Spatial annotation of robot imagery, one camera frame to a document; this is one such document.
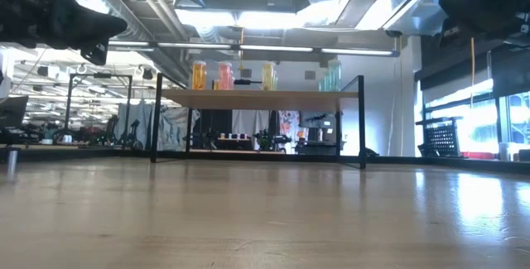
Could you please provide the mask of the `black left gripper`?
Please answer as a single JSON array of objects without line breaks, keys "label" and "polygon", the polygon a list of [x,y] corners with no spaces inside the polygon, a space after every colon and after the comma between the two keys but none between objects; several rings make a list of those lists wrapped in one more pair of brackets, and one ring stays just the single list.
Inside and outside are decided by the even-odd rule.
[{"label": "black left gripper", "polygon": [[1,42],[26,48],[89,49],[128,28],[120,17],[75,0],[1,0]]}]

